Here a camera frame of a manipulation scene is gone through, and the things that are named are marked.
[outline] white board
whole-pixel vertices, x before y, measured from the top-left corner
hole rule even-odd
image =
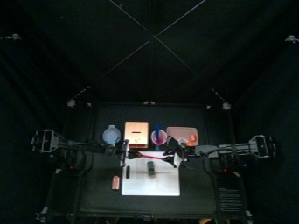
[[[141,151],[144,155],[163,158],[163,151]],[[154,175],[148,175],[146,162],[153,161]],[[145,157],[126,159],[122,169],[122,195],[180,196],[179,169],[160,159]]]

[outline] table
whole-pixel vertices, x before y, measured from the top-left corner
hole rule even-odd
[[[92,104],[90,107],[82,105],[69,108],[68,112],[62,135],[74,141],[84,142],[86,138],[100,141],[109,124],[116,125],[124,133],[125,121],[146,121],[149,133],[157,123],[163,125],[163,129],[169,126],[195,127],[200,144],[229,143],[229,120],[219,106],[207,108],[199,105]],[[154,146],[149,144],[148,150],[153,149]],[[188,167],[179,168],[180,196],[132,196],[121,195],[120,191],[110,189],[113,176],[121,177],[122,172],[118,158],[94,153],[88,156],[92,159],[92,168],[78,177],[65,177],[62,172],[53,173],[46,200],[50,216],[68,216],[70,222],[76,223],[76,217],[80,216],[150,220],[213,219],[236,215],[233,211],[228,211],[227,216],[223,215],[225,211],[220,209],[220,191],[225,192],[225,181],[220,182],[221,186],[217,185],[217,181],[203,170],[201,158],[191,158]],[[233,181],[228,181],[229,189],[239,185],[236,178],[231,178]],[[239,187],[237,193],[244,198],[243,189]],[[245,205],[239,208],[240,216],[244,207]]]

